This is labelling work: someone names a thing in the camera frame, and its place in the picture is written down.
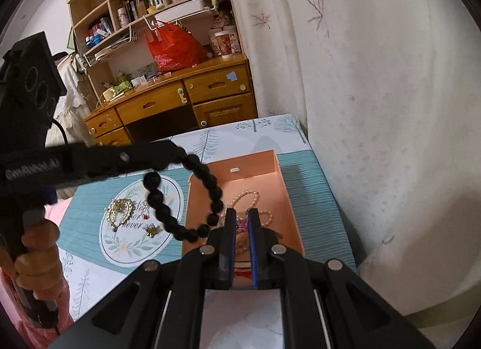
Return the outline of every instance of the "orange tray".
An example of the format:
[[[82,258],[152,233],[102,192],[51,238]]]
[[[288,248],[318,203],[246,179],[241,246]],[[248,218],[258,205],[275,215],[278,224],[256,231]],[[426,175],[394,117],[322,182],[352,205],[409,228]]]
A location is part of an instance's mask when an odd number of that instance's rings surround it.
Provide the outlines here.
[[[222,201],[229,204],[238,194],[246,190],[259,192],[256,208],[271,211],[273,219],[268,228],[278,233],[279,242],[304,255],[299,228],[290,204],[284,179],[280,171],[276,153],[273,150],[220,160],[209,164],[210,171],[217,177],[224,195]],[[245,211],[253,201],[253,194],[244,196],[236,205],[237,215],[245,217]],[[186,224],[187,228],[197,228],[205,223],[210,212],[210,199],[207,190],[195,176],[189,179]],[[261,223],[268,218],[261,215]],[[182,255],[202,244],[182,243]],[[236,269],[250,268],[249,251],[236,255]]]

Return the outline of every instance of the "curtain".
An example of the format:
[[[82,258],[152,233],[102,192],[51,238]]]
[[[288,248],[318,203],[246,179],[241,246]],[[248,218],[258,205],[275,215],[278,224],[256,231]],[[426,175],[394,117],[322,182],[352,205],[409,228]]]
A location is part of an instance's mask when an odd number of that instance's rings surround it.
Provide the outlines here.
[[[259,115],[307,128],[361,276],[405,315],[477,284],[481,34],[461,0],[232,2]]]

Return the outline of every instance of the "pink sleeve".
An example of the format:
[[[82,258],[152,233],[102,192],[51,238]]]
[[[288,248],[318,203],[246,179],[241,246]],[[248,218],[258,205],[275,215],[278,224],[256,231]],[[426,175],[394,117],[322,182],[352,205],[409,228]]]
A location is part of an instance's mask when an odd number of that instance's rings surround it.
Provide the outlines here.
[[[15,328],[18,333],[22,336],[25,343],[32,349],[45,349],[57,338],[57,333],[54,329],[39,329],[33,326],[32,322],[23,313],[22,306],[16,298],[16,293],[11,289],[10,277],[5,276],[1,272],[1,285],[5,288],[13,306],[18,313],[20,320],[15,324]],[[69,314],[69,302],[70,302],[70,292],[67,281],[63,280],[63,289],[59,297],[56,299],[57,307],[59,310],[59,323],[57,325],[60,333],[63,333],[70,325],[74,323],[74,320]]]

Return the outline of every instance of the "white storage box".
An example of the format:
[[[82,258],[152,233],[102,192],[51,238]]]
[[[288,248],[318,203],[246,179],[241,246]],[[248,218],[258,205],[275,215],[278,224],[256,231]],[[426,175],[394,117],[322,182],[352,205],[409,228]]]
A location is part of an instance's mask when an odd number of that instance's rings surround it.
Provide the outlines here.
[[[155,16],[157,21],[171,22],[190,14],[204,11],[206,8],[204,0],[191,0],[181,5],[174,6],[170,9],[160,12]]]

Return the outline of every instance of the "finger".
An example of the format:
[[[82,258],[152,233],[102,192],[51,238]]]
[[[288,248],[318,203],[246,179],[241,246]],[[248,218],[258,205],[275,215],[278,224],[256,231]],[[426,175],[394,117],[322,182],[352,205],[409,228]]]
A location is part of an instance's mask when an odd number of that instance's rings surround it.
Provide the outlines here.
[[[46,220],[43,224],[30,228],[22,236],[22,243],[35,250],[47,250],[55,245],[59,235],[57,224]]]
[[[56,286],[46,289],[44,291],[34,291],[33,296],[37,300],[56,300],[62,293],[63,289],[63,281],[61,283],[56,284]]]
[[[14,263],[11,260],[10,254],[6,248],[2,246],[0,246],[0,268],[2,268],[2,270],[12,278],[17,276],[17,272],[15,271]]]
[[[15,260],[14,268],[20,275],[36,276],[53,269],[59,260],[58,247],[35,250],[22,254]]]
[[[60,261],[53,269],[41,275],[18,275],[16,278],[18,286],[29,291],[45,291],[53,288],[62,280],[62,265]]]

